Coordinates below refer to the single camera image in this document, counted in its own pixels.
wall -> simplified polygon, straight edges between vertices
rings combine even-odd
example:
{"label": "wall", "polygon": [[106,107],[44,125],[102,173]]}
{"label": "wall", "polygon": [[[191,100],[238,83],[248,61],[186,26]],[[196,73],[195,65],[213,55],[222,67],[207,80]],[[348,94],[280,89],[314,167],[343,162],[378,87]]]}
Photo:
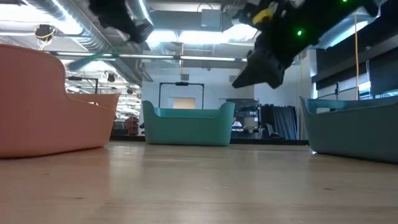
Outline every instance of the wall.
{"label": "wall", "polygon": [[[159,83],[180,82],[179,68],[147,68],[148,74],[153,82],[142,83],[142,101],[148,100],[154,106],[159,104]],[[230,75],[238,75],[238,69],[212,68],[210,71],[202,68],[184,68],[184,73],[190,75],[190,83],[205,84],[203,99],[204,109],[218,109],[227,98],[254,98],[254,87],[248,86],[234,89],[229,82]],[[195,108],[201,109],[201,87],[198,86],[163,86],[160,105],[163,108],[170,108],[170,98],[195,98]]]}
{"label": "wall", "polygon": [[310,77],[309,54],[299,65],[292,65],[285,71],[284,83],[277,89],[272,89],[268,84],[262,83],[254,86],[254,97],[261,104],[276,106],[299,105],[299,96],[311,98],[312,83]]}
{"label": "wall", "polygon": [[254,97],[260,99],[261,104],[276,106],[294,106],[297,112],[298,135],[307,139],[303,116],[300,105],[300,96],[314,98],[317,95],[316,86],[312,84],[311,77],[317,74],[316,50],[304,53],[302,61],[290,66],[285,71],[284,83],[273,90],[268,84],[257,84],[254,87]]}

yellow component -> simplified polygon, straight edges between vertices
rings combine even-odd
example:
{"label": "yellow component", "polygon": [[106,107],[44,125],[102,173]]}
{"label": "yellow component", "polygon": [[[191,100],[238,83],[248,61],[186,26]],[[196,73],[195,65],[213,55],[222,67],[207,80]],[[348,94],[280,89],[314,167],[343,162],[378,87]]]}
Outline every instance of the yellow component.
{"label": "yellow component", "polygon": [[266,17],[272,19],[272,16],[273,13],[270,9],[264,9],[261,12],[259,12],[256,16],[254,16],[253,24],[256,25],[257,23],[262,22]]}

black curtain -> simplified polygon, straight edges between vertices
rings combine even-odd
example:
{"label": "black curtain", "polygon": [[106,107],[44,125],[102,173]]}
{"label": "black curtain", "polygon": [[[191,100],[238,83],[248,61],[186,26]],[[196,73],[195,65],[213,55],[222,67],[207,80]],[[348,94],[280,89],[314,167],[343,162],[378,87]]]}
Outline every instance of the black curtain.
{"label": "black curtain", "polygon": [[293,106],[265,105],[261,107],[261,127],[270,124],[275,132],[288,140],[298,140],[297,115]]}

ceiling light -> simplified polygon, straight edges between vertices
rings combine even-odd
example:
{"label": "ceiling light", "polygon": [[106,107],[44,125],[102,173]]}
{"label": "ceiling light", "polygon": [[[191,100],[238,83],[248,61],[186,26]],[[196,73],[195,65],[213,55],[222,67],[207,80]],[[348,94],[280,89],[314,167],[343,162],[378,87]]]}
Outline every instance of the ceiling light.
{"label": "ceiling light", "polygon": [[96,58],[95,60],[114,62],[114,61],[116,61],[116,58]]}
{"label": "ceiling light", "polygon": [[138,54],[121,54],[119,57],[144,58],[144,59],[173,59],[172,55],[138,55]]}
{"label": "ceiling light", "polygon": [[21,32],[21,31],[15,31],[15,32],[10,32],[10,31],[0,31],[0,35],[9,35],[9,36],[16,36],[16,37],[24,37],[24,36],[29,36],[29,35],[35,35],[33,32]]}
{"label": "ceiling light", "polygon": [[235,58],[228,57],[201,57],[201,56],[181,56],[183,60],[209,60],[209,61],[222,61],[222,62],[234,62]]}
{"label": "ceiling light", "polygon": [[177,35],[171,30],[155,30],[148,36],[146,41],[147,43],[175,42],[177,41]]}
{"label": "ceiling light", "polygon": [[[77,86],[77,88],[95,88],[94,86]],[[102,90],[117,90],[114,86],[99,86],[98,89]]]}
{"label": "ceiling light", "polygon": [[227,43],[228,38],[221,32],[183,31],[178,41],[184,44],[220,44]]}
{"label": "ceiling light", "polygon": [[34,7],[16,4],[0,4],[0,20],[17,22],[51,22],[49,14],[42,13]]}
{"label": "ceiling light", "polygon": [[57,52],[60,56],[92,56],[94,53],[84,53],[84,52]]}
{"label": "ceiling light", "polygon": [[228,40],[247,41],[252,39],[257,32],[258,30],[256,28],[253,28],[249,25],[237,24],[224,31],[223,35]]}

salmon pink chair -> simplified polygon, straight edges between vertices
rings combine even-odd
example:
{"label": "salmon pink chair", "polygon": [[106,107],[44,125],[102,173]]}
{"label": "salmon pink chair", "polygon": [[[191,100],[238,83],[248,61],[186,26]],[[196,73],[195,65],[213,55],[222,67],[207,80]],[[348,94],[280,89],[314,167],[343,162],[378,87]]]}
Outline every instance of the salmon pink chair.
{"label": "salmon pink chair", "polygon": [[0,56],[0,157],[108,143],[119,94],[66,94],[64,66],[45,52],[0,44]]}

